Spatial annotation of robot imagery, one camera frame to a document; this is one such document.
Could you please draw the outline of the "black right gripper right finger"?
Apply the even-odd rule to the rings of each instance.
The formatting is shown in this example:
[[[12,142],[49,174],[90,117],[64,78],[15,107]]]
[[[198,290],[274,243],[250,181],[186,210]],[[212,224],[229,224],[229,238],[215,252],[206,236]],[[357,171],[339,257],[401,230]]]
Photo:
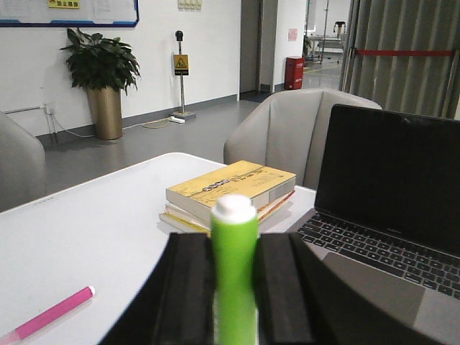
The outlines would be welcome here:
[[[265,344],[437,344],[336,275],[296,233],[263,234],[255,294]]]

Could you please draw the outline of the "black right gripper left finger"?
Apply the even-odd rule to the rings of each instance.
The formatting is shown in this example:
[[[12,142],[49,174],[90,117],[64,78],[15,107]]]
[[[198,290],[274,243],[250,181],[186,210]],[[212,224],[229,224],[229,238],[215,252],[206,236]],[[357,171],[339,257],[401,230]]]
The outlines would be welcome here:
[[[102,344],[213,344],[211,240],[172,233],[156,267]]]

